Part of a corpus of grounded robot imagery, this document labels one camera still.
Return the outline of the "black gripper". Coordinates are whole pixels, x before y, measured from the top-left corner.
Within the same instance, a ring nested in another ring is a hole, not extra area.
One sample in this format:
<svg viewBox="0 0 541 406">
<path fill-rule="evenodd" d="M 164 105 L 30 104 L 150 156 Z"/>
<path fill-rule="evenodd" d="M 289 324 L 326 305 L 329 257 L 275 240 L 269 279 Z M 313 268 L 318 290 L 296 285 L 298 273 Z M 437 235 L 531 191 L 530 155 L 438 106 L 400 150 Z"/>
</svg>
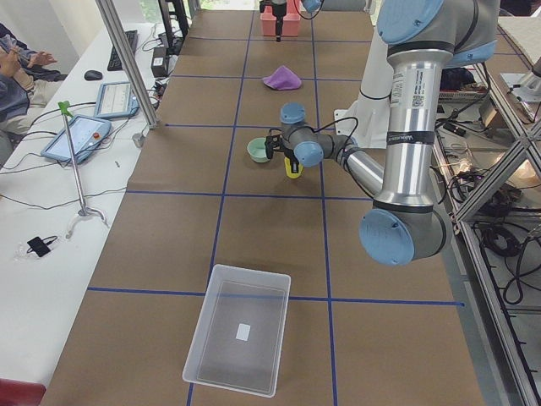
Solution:
<svg viewBox="0 0 541 406">
<path fill-rule="evenodd" d="M 287 158 L 292 156 L 292 151 L 284 145 L 281 133 L 276 129 L 269 129 L 265 137 L 265 155 L 271 160 L 275 153 L 282 153 Z"/>
<path fill-rule="evenodd" d="M 287 0 L 270 0 L 272 15 L 276 18 L 276 41 L 281 41 L 282 19 L 287 15 Z"/>
</svg>

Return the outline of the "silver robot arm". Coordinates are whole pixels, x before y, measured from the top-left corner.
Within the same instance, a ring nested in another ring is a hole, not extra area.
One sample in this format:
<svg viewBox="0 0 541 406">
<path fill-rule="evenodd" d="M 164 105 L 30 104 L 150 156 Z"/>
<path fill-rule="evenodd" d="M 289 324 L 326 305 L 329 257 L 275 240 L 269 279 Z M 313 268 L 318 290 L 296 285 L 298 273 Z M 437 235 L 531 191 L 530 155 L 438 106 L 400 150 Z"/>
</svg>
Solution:
<svg viewBox="0 0 541 406">
<path fill-rule="evenodd" d="M 381 72 L 371 97 L 386 119 L 385 160 L 361 146 L 360 130 L 327 134 L 305 120 L 295 102 L 281 108 L 281 132 L 265 141 L 267 156 L 280 152 L 294 169 L 336 161 L 373 200 L 359 226 L 362 246 L 387 266 L 438 254 L 448 243 L 448 216 L 433 202 L 429 178 L 440 80 L 444 69 L 488 60 L 495 51 L 496 1 L 385 1 L 367 71 Z"/>
</svg>

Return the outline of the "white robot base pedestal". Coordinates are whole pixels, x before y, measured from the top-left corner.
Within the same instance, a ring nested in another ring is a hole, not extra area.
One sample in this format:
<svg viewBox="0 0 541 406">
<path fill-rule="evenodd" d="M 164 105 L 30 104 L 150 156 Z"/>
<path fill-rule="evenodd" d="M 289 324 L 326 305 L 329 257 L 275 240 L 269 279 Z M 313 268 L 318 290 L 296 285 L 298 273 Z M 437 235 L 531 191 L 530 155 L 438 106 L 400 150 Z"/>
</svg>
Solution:
<svg viewBox="0 0 541 406">
<path fill-rule="evenodd" d="M 387 63 L 388 46 L 376 28 L 358 98 L 348 109 L 337 109 L 335 128 L 338 135 L 350 135 L 361 148 L 385 149 L 390 115 L 393 69 Z"/>
</svg>

